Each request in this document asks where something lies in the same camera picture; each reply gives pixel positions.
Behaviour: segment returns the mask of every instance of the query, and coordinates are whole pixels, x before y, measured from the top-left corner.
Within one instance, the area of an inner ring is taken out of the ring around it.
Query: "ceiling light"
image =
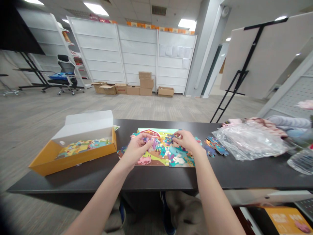
[[[40,1],[38,1],[38,0],[24,0],[24,1],[29,2],[29,3],[44,5],[42,2],[40,2]]]
[[[109,15],[102,6],[92,3],[84,3],[93,13],[97,15]]]
[[[285,19],[285,18],[287,18],[287,16],[278,17],[276,20],[283,20],[283,19]]]
[[[195,31],[197,26],[197,22],[195,21],[192,26],[190,27],[189,31]]]
[[[178,27],[182,28],[191,28],[194,25],[195,21],[193,20],[186,20],[186,19],[181,19]]]

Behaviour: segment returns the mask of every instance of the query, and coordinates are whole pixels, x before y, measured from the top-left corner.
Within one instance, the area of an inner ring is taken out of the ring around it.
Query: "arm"
[[[177,131],[174,135],[181,138],[173,138],[175,142],[193,153],[199,193],[201,196],[206,226],[209,234],[245,234],[238,217],[230,205],[211,167],[206,151],[202,148],[193,135],[185,130]]]
[[[141,133],[130,141],[121,160],[101,183],[94,196],[68,228],[65,235],[101,234],[103,232],[105,223],[110,216],[127,175],[153,144],[152,141],[144,144],[143,137],[151,138],[151,135]]]

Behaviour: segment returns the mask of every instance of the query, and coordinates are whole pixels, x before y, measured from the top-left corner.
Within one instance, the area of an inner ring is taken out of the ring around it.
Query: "dark table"
[[[138,128],[185,129],[204,141],[221,125],[215,123],[171,122],[115,119],[121,126],[116,131],[117,146],[127,145]],[[253,161],[238,161],[227,157],[209,158],[222,188],[277,188],[280,190],[312,190],[313,176],[300,174],[287,165],[289,156],[267,157]],[[80,166],[43,177],[30,171],[7,192],[19,193],[81,210],[104,178],[119,161],[117,153]],[[137,193],[168,190],[197,191],[195,168],[168,166],[136,166],[125,180],[122,192],[129,198]]]

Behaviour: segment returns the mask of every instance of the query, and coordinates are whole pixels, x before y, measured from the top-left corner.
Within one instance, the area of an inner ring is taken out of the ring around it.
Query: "shoe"
[[[171,211],[166,203],[165,192],[160,192],[160,197],[163,202],[163,225],[165,232],[168,235],[174,235],[176,233],[176,229],[171,221]]]
[[[124,204],[123,204],[123,201],[121,200],[121,203],[120,203],[120,207],[119,207],[119,212],[121,214],[121,219],[122,219],[122,226],[121,228],[123,227],[125,221],[126,221],[126,210],[125,210],[125,207],[124,207]]]

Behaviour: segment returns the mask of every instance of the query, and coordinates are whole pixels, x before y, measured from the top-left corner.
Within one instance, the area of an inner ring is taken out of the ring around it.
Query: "stool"
[[[7,74],[1,74],[0,73],[0,77],[6,77],[8,76]],[[18,95],[19,91],[16,91],[16,90],[12,90],[11,88],[9,88],[7,85],[5,85],[3,83],[3,81],[0,79],[0,83],[3,85],[4,87],[4,92],[3,92],[3,96],[5,96],[6,94],[15,94],[15,95]]]

